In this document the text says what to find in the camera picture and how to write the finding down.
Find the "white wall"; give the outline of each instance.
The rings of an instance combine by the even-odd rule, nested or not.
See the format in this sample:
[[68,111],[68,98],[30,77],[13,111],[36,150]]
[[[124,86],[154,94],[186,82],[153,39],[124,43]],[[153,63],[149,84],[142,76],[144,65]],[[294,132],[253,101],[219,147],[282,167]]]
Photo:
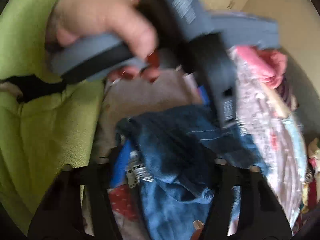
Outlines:
[[310,0],[248,0],[244,11],[278,20],[281,45],[320,94],[320,16]]
[[310,140],[320,133],[320,16],[310,0],[248,0],[243,11],[279,22],[281,45],[293,58],[288,79]]

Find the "fingernail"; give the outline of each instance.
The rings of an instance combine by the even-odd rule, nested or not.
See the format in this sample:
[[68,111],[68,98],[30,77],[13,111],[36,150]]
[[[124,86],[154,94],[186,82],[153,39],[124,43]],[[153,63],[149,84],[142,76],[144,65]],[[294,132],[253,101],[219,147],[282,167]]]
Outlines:
[[126,71],[124,71],[121,76],[125,79],[133,79],[134,78],[134,75],[132,75],[131,73],[128,73]]
[[151,79],[149,79],[149,82],[150,82],[150,83],[154,83],[157,79],[158,79],[158,78],[151,78]]
[[149,56],[147,56],[147,62],[150,64],[151,67],[160,67],[158,51],[156,49]]
[[196,230],[202,229],[204,227],[204,223],[202,223],[200,220],[193,221],[193,226]]

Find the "dark blue fabric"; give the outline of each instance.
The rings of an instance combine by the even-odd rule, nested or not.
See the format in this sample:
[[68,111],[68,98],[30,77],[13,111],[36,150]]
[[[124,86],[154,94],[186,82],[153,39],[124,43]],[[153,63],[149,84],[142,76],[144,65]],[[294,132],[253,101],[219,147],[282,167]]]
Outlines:
[[[268,172],[251,136],[240,136],[237,126],[222,132],[208,106],[181,106],[123,119],[117,132],[135,145],[154,177],[153,182],[140,183],[143,214],[153,240],[190,239],[193,221],[205,222],[214,196],[208,188],[214,158],[240,168],[257,165]],[[238,212],[239,188],[235,188],[233,215]]]

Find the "finger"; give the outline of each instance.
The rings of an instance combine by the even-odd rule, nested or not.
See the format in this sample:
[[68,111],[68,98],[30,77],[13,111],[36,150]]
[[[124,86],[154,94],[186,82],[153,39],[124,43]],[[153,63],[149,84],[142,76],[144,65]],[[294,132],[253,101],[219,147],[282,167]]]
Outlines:
[[73,34],[62,26],[57,26],[57,40],[62,47],[67,47],[79,39],[79,35]]
[[155,28],[127,0],[111,9],[105,25],[110,31],[117,33],[128,44],[129,49],[143,60],[157,46]]
[[135,66],[126,66],[126,67],[123,67],[121,70],[121,76],[125,79],[134,79],[136,78],[139,73],[140,73],[140,70],[139,68],[135,67]]
[[158,51],[156,49],[147,57],[147,61],[149,65],[152,67],[155,67],[155,68],[160,67]]
[[113,70],[107,75],[107,79],[110,82],[114,82],[114,81],[116,81],[117,79],[120,79],[120,78],[121,78],[121,74],[120,74],[120,72],[118,70]]
[[190,240],[198,240],[199,237],[200,237],[200,235],[201,235],[201,232],[202,232],[202,229],[196,230],[196,231],[192,234]]
[[132,1],[132,5],[133,6],[137,6],[139,4],[140,0],[133,0]]
[[154,67],[148,67],[141,73],[141,77],[151,83],[155,82],[159,76],[160,70]]
[[129,0],[59,0],[55,14],[78,37],[116,33],[143,60],[157,45],[155,28]]

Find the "green blanket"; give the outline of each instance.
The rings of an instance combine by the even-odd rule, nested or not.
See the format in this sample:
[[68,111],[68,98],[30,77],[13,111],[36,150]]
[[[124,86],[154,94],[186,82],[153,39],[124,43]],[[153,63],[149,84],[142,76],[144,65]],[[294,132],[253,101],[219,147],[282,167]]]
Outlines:
[[[44,37],[57,0],[11,0],[0,16],[0,79],[59,77],[44,62]],[[0,201],[26,234],[45,191],[64,164],[88,164],[103,96],[102,82],[68,86],[18,104],[0,92]]]

